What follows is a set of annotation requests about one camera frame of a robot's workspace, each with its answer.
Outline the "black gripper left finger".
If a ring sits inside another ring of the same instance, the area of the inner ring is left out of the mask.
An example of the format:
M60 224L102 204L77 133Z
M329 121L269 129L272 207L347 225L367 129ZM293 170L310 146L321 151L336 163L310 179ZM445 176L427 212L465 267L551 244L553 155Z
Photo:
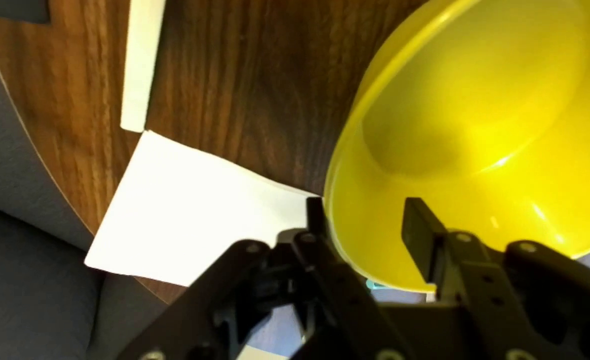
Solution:
M273 248L231 244L115 360L235 360L282 305L303 329L289 360L401 360L401 338L332 251L319 197L306 200L306 225L282 232Z

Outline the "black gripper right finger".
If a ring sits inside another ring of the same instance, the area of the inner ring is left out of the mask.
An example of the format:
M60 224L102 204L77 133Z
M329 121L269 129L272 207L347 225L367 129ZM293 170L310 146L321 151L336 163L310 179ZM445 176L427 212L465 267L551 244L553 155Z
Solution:
M424 360L590 360L590 267L533 241L448 229L420 197L401 240L435 300L399 312Z

